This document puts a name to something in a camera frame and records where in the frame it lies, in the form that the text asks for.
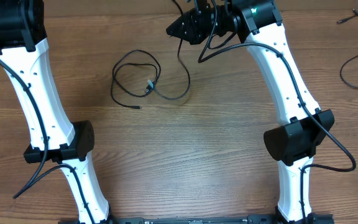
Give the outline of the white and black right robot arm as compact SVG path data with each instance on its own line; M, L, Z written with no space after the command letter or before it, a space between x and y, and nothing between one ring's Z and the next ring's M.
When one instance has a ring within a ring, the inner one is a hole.
M282 17L274 1L228 1L195 7L169 25L170 36L191 45L214 34L238 35L257 62L275 105L279 126L264 133L268 153L278 164L280 196L268 223L333 223L332 215L317 215L309 203L309 176L316 147L334 124L308 91L291 56Z

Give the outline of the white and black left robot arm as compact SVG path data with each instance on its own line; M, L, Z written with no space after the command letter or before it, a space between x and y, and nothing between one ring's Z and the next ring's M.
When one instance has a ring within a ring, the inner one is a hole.
M50 67L44 2L0 1L0 66L16 91L30 132L27 163L39 166L22 195L46 176L51 160L65 175L78 207L76 223L112 223L111 207L94 170L94 129L90 121L71 122L63 109Z

